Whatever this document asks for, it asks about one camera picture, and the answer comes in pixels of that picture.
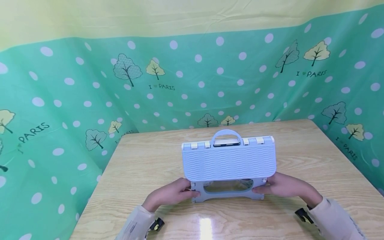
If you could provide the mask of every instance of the wooden table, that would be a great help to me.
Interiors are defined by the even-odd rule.
[[[384,198],[309,120],[225,126],[242,137],[272,135],[278,171],[301,178],[339,202],[369,240],[384,239]],[[183,177],[181,143],[209,140],[225,127],[125,135],[110,160],[71,240],[113,240],[133,208],[154,189]],[[294,214],[299,198],[266,196],[190,200],[159,208],[165,225],[156,240],[321,239]]]

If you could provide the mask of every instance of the white polka dot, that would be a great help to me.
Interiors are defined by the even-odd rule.
[[[244,60],[244,59],[246,59],[247,58],[247,54],[245,53],[245,52],[241,52],[240,54],[239,54],[239,59],[240,60]]]
[[[378,167],[378,166],[380,165],[379,160],[377,160],[377,159],[372,159],[372,165],[373,165],[374,167]]]
[[[371,140],[373,138],[373,135],[370,132],[365,132],[364,137],[365,137],[365,139]]]
[[[76,58],[76,62],[79,65],[83,65],[84,64],[84,60],[82,58],[79,58],[79,57]]]
[[[89,108],[90,106],[92,106],[92,103],[90,101],[85,101],[84,106]]]
[[[32,196],[31,203],[32,204],[38,204],[41,201],[42,197],[43,197],[43,195],[41,194],[41,192],[35,193]]]
[[[237,80],[237,85],[242,86],[243,84],[244,84],[244,80],[243,79]]]
[[[259,71],[260,71],[261,73],[265,72],[265,70],[266,70],[266,66],[265,66],[265,65],[263,65],[263,66],[261,66],[261,67],[259,68]]]
[[[196,61],[197,63],[201,62],[202,59],[203,59],[203,58],[201,57],[200,54],[197,54],[197,55],[195,56],[195,61]]]
[[[304,33],[307,33],[312,27],[312,24],[308,24],[305,29],[304,29]]]
[[[339,58],[341,58],[342,56],[344,56],[346,52],[347,52],[346,49],[342,50],[341,53],[339,54]]]
[[[42,47],[42,48],[40,49],[40,52],[41,52],[43,55],[47,56],[47,57],[51,57],[51,56],[53,56],[53,51],[52,51],[52,49],[50,49],[49,47]]]
[[[58,213],[62,214],[64,212],[64,210],[65,210],[64,204],[60,204],[59,209],[58,209]]]
[[[290,86],[290,87],[293,87],[293,86],[295,86],[296,85],[296,81],[295,80],[291,80],[291,81],[289,81],[289,83],[288,83],[288,86]]]
[[[60,156],[64,153],[64,149],[62,148],[56,148],[55,150],[53,150],[52,154],[55,155],[55,156]]]
[[[355,64],[356,69],[362,69],[363,67],[365,67],[365,62],[363,62],[363,61],[357,62]]]
[[[172,40],[169,43],[169,46],[170,46],[171,49],[175,50],[177,48],[177,42],[175,40]]]
[[[67,85],[74,85],[74,80],[72,78],[64,79],[64,83]]]
[[[270,42],[272,42],[272,40],[273,40],[273,34],[272,34],[272,33],[268,33],[268,34],[265,36],[264,40],[265,40],[266,43],[270,43]]]
[[[342,93],[349,93],[350,91],[351,91],[351,89],[349,87],[344,87],[341,89]]]
[[[33,105],[35,105],[37,107],[42,107],[45,104],[44,100],[42,100],[41,98],[38,98],[38,97],[33,98],[32,103],[33,103]]]
[[[57,100],[57,99],[54,100],[54,101],[53,101],[53,104],[54,104],[56,107],[58,107],[58,108],[61,107],[61,101],[60,101],[60,100]]]
[[[37,81],[37,79],[38,79],[36,73],[34,73],[34,72],[29,72],[29,76],[31,76],[31,78],[35,81]]]
[[[80,164],[80,165],[77,167],[77,169],[80,170],[80,171],[83,171],[83,170],[86,169],[86,168],[87,168],[87,164],[85,164],[85,163],[82,163],[82,164]]]
[[[179,78],[182,78],[183,77],[183,72],[182,71],[177,71],[176,72],[176,76],[179,77]]]
[[[216,44],[218,46],[222,46],[224,44],[224,38],[222,38],[222,37],[216,38]]]
[[[128,47],[130,49],[135,49],[136,48],[136,44],[134,42],[132,42],[132,41],[128,41],[127,45],[128,45]]]
[[[221,75],[221,74],[224,73],[224,69],[223,69],[223,68],[218,68],[218,69],[216,70],[216,72],[217,72],[217,74]]]
[[[73,124],[72,124],[74,127],[79,127],[80,126],[80,122],[79,121],[74,121]]]
[[[327,38],[324,39],[324,42],[325,42],[325,44],[329,45],[332,42],[332,38],[327,37]]]
[[[360,115],[362,113],[361,108],[355,108],[355,114]]]
[[[384,34],[384,28],[378,28],[372,32],[371,37],[378,38],[378,37],[381,37],[381,35],[383,34]]]
[[[92,51],[92,48],[91,48],[91,46],[90,46],[88,43],[84,43],[84,45],[85,45],[85,47],[86,47],[88,50]]]
[[[19,238],[19,240],[31,240],[31,238],[32,238],[32,234],[28,233],[22,236],[21,238]]]
[[[371,85],[371,90],[376,92],[380,89],[380,83],[374,83]]]

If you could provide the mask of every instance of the beige sleeve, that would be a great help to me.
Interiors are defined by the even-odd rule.
[[[155,213],[137,206],[128,216],[115,240],[145,240],[149,228],[155,222]]]
[[[350,215],[335,201],[323,197],[308,215],[326,240],[367,240]]]

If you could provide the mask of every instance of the yellow tree print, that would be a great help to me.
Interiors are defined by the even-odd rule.
[[[149,65],[146,68],[146,71],[148,74],[156,75],[158,80],[159,80],[159,76],[165,75],[164,70],[154,60],[150,61]]]
[[[356,138],[359,141],[363,141],[364,139],[364,130],[362,128],[361,124],[348,124],[346,126],[346,129],[348,130],[350,136],[348,139],[351,139],[351,137]]]
[[[320,61],[329,58],[331,52],[327,50],[327,47],[328,45],[325,44],[325,41],[321,41],[316,46],[309,49],[308,52],[304,54],[303,58],[307,60],[313,60],[313,66],[315,61]]]

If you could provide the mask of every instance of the green backdrop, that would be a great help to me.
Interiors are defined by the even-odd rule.
[[[312,119],[384,194],[382,12],[1,52],[0,238],[68,239],[120,138],[138,132]]]

